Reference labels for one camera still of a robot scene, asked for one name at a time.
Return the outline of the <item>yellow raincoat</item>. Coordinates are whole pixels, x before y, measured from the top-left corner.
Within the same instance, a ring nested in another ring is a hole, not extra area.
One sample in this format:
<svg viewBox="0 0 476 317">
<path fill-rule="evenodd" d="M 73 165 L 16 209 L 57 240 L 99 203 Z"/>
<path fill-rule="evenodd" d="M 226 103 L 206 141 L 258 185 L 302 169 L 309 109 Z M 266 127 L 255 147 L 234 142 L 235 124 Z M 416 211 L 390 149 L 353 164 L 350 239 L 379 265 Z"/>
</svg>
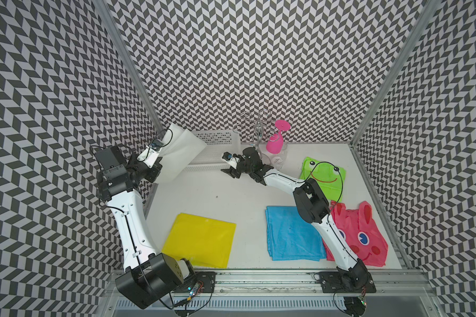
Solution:
<svg viewBox="0 0 476 317">
<path fill-rule="evenodd" d="M 171 227 L 162 253 L 176 260 L 189 260 L 193 266 L 225 269 L 235 230 L 235 223 L 181 213 Z"/>
</svg>

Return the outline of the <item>white plastic perforated basket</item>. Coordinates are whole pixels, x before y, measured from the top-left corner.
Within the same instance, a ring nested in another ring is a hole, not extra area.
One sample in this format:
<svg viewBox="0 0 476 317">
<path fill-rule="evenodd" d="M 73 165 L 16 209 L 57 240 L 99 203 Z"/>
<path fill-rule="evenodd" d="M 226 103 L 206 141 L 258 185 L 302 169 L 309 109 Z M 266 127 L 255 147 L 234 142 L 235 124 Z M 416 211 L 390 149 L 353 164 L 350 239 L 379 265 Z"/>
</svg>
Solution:
<svg viewBox="0 0 476 317">
<path fill-rule="evenodd" d="M 229 165 L 223 161 L 225 152 L 231 154 L 241 151 L 240 135 L 234 130 L 209 130 L 193 132 L 206 143 L 206 148 L 185 168 L 187 172 L 202 172 L 227 169 Z"/>
</svg>

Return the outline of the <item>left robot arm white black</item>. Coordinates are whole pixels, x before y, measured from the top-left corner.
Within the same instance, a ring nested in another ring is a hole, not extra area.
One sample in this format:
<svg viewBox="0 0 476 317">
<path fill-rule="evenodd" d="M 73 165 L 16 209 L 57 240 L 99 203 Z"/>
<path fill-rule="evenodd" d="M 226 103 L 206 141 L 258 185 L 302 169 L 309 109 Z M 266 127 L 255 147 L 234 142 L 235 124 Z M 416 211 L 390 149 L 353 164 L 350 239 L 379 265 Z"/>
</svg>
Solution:
<svg viewBox="0 0 476 317">
<path fill-rule="evenodd" d="M 195 277 L 189 260 L 176 260 L 161 251 L 149 232 L 140 182 L 154 183 L 161 173 L 160 147 L 125 158 L 119 146 L 99 148 L 97 196 L 112 211 L 124 252 L 124 273 L 115 280 L 121 295 L 138 308 L 153 303 Z"/>
</svg>

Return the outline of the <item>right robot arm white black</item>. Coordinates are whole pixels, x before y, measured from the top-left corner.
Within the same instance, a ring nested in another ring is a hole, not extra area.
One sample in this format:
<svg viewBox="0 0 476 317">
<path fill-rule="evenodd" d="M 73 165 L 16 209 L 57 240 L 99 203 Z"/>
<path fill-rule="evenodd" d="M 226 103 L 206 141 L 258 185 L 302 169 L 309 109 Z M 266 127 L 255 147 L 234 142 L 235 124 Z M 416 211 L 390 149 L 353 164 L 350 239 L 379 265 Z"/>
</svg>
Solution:
<svg viewBox="0 0 476 317">
<path fill-rule="evenodd" d="M 241 155 L 225 152 L 222 160 L 230 166 L 222 172 L 232 178 L 247 174 L 259 184 L 292 194 L 300 217 L 317 230 L 335 259 L 341 280 L 337 289 L 346 292 L 366 289 L 370 274 L 339 232 L 331 215 L 330 202 L 315 179 L 292 178 L 273 166 L 264 164 L 254 147 L 244 149 Z"/>
</svg>

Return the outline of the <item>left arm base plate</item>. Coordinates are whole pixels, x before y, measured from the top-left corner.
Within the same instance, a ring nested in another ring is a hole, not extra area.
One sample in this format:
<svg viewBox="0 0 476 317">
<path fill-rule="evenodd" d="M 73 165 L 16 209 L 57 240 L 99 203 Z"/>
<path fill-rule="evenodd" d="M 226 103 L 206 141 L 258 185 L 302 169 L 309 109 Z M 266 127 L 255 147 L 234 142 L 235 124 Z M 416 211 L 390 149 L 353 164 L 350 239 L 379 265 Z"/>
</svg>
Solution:
<svg viewBox="0 0 476 317">
<path fill-rule="evenodd" d="M 196 272 L 188 276 L 182 285 L 175 288 L 173 293 L 188 295 L 195 288 L 197 283 L 200 284 L 202 293 L 213 293 L 216 283 L 216 272 Z"/>
</svg>

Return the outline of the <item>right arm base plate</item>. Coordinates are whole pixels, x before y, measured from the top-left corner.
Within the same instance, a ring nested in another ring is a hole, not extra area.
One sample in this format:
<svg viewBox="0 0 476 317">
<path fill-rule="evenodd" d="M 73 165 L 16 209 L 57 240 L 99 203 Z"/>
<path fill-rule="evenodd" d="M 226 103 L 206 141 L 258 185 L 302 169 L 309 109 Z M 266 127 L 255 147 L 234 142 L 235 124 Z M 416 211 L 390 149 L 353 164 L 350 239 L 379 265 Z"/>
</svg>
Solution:
<svg viewBox="0 0 476 317">
<path fill-rule="evenodd" d="M 324 271 L 317 272 L 313 275 L 313 278 L 321 285 L 323 293 L 363 293 L 374 294 L 377 293 L 376 284 L 372 279 L 372 275 L 369 273 L 365 286 L 356 290 L 350 291 L 345 288 L 342 278 L 338 272 Z"/>
</svg>

